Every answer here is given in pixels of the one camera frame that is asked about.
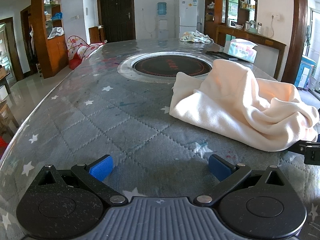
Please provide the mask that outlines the cream white cloth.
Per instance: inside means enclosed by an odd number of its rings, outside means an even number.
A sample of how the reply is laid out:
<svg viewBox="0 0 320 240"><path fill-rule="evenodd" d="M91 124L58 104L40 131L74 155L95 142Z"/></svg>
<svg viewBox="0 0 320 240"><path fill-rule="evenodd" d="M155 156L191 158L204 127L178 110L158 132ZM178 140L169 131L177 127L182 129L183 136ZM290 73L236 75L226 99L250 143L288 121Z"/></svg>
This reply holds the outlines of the cream white cloth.
<svg viewBox="0 0 320 240"><path fill-rule="evenodd" d="M214 60L203 81L179 72L169 114L266 152L318 139L319 113L294 85L257 78L227 60Z"/></svg>

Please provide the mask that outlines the grey quilted star tablecloth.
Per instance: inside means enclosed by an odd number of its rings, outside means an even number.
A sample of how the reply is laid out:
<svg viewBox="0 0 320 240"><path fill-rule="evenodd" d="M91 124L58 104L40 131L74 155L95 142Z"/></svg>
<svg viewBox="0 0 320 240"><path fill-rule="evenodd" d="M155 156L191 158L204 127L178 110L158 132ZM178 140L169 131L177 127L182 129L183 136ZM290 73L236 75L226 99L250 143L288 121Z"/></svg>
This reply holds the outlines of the grey quilted star tablecloth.
<svg viewBox="0 0 320 240"><path fill-rule="evenodd" d="M300 239L319 239L319 167L305 165L301 155L263 152L173 118L173 80L146 83L117 70L137 54L203 57L207 48L179 40L107 44L60 82L23 122L1 159L1 239L24 238L16 207L44 165L68 169L105 154L114 163L107 185L127 197L210 193L217 184L208 170L211 154L255 170L278 165L308 211Z"/></svg>

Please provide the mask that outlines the blue white cabinet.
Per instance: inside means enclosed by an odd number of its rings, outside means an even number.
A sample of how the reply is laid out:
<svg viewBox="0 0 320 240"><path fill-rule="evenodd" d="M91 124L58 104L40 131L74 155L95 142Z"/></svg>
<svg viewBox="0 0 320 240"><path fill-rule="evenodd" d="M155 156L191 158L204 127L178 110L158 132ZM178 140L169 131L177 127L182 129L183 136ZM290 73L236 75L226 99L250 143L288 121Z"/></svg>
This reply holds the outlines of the blue white cabinet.
<svg viewBox="0 0 320 240"><path fill-rule="evenodd" d="M297 77L295 80L295 86L297 88L304 88L308 81L308 78L311 74L313 67L315 66L316 62L306 56L302 56L300 61L299 70L297 73Z"/></svg>

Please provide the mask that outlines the black notebook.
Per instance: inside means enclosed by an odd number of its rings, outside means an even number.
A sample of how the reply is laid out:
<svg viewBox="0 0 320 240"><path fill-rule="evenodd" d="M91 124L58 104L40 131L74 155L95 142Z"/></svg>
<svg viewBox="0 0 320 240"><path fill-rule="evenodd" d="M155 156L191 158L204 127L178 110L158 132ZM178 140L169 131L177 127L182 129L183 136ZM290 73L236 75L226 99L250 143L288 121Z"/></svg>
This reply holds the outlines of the black notebook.
<svg viewBox="0 0 320 240"><path fill-rule="evenodd" d="M229 61L238 61L239 60L238 58L233 57L231 55L228 55L228 54L221 52L221 51L206 51L206 54L211 55L211 56L215 56L215 57L219 57L224 60L229 60Z"/></svg>

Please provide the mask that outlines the tissue pack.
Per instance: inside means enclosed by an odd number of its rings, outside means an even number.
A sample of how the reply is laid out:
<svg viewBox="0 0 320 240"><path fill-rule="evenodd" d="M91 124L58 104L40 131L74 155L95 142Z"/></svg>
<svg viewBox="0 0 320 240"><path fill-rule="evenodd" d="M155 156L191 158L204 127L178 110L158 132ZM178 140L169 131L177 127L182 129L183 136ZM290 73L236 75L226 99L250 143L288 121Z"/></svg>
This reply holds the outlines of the tissue pack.
<svg viewBox="0 0 320 240"><path fill-rule="evenodd" d="M226 41L223 52L238 59L254 63L257 56L255 47L257 46L257 44L249 40L234 38L230 41Z"/></svg>

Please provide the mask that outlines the red white play tent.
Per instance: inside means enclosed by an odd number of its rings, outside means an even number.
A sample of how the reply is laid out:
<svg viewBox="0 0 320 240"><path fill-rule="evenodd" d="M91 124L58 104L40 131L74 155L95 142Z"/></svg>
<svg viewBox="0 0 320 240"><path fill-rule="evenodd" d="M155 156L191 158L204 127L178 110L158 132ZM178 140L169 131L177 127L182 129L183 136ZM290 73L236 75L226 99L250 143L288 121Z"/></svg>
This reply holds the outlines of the red white play tent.
<svg viewBox="0 0 320 240"><path fill-rule="evenodd" d="M104 43L87 42L79 36L73 35L67 39L68 66L75 70L83 61L91 56L96 50L102 47Z"/></svg>

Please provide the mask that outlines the round black induction cooktop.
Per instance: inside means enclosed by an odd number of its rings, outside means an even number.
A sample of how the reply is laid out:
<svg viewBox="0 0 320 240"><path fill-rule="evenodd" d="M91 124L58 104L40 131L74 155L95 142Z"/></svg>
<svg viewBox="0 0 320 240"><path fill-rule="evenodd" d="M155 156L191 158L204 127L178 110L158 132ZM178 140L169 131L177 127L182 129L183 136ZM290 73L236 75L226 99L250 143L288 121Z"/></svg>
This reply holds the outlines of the round black induction cooktop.
<svg viewBox="0 0 320 240"><path fill-rule="evenodd" d="M125 77L174 79L179 72L193 77L207 75L213 67L212 59L181 51L160 51L133 55L118 66Z"/></svg>

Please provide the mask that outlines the wooden shelf cabinet left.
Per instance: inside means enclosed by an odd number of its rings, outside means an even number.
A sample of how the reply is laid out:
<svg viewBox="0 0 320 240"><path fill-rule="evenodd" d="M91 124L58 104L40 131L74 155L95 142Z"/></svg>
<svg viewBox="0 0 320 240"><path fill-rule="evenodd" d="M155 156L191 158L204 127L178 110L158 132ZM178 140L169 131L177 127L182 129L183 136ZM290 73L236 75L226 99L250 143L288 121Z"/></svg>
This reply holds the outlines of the wooden shelf cabinet left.
<svg viewBox="0 0 320 240"><path fill-rule="evenodd" d="M40 67L45 79L54 77L68 65L65 35L49 37L63 28L61 0L31 0L20 16L30 71Z"/></svg>

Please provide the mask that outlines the crumpled patterned cloth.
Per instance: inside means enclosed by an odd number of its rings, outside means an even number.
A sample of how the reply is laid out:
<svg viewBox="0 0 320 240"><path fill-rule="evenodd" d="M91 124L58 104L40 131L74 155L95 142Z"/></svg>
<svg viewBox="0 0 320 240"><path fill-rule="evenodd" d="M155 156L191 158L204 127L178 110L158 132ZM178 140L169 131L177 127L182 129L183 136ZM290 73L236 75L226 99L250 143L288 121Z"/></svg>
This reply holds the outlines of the crumpled patterned cloth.
<svg viewBox="0 0 320 240"><path fill-rule="evenodd" d="M212 43L214 42L208 35L204 35L199 31L186 31L180 38L182 42L193 42L193 43Z"/></svg>

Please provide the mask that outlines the dark wooden door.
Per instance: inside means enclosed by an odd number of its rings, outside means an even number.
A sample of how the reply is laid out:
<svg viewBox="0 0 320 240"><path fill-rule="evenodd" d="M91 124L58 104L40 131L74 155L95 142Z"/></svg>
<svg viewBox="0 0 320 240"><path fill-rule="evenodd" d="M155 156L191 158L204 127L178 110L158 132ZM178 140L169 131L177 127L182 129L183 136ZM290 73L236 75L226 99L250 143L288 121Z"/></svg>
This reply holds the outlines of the dark wooden door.
<svg viewBox="0 0 320 240"><path fill-rule="evenodd" d="M97 6L99 24L103 26L107 42L136 38L134 0L97 0Z"/></svg>

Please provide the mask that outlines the wooden display cabinet right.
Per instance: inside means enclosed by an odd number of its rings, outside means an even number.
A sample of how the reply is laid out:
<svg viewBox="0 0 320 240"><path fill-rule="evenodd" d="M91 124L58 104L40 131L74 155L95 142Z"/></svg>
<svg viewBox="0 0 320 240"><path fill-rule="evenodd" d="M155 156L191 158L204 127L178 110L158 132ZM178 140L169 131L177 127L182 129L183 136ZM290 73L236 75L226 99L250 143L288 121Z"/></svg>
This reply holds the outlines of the wooden display cabinet right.
<svg viewBox="0 0 320 240"><path fill-rule="evenodd" d="M213 40L218 26L235 28L257 20L258 0L205 0L204 33Z"/></svg>

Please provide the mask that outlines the white refrigerator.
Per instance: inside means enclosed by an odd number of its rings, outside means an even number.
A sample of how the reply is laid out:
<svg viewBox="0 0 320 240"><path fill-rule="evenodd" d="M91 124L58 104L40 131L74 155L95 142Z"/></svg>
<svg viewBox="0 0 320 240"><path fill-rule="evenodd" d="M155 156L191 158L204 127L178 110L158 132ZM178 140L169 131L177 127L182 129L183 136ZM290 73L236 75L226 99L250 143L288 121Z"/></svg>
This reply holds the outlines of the white refrigerator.
<svg viewBox="0 0 320 240"><path fill-rule="evenodd" d="M175 37L181 38L185 32L197 29L197 0L174 0Z"/></svg>

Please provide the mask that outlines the water dispenser with blue bottle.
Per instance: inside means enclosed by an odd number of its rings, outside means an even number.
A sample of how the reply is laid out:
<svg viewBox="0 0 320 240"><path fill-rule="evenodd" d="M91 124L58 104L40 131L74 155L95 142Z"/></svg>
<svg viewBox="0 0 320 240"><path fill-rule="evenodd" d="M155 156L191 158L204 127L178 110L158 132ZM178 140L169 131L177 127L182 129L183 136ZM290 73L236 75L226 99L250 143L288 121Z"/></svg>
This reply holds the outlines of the water dispenser with blue bottle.
<svg viewBox="0 0 320 240"><path fill-rule="evenodd" d="M169 37L168 31L168 19L167 19L167 3L157 3L157 30L158 38L160 40L166 40Z"/></svg>

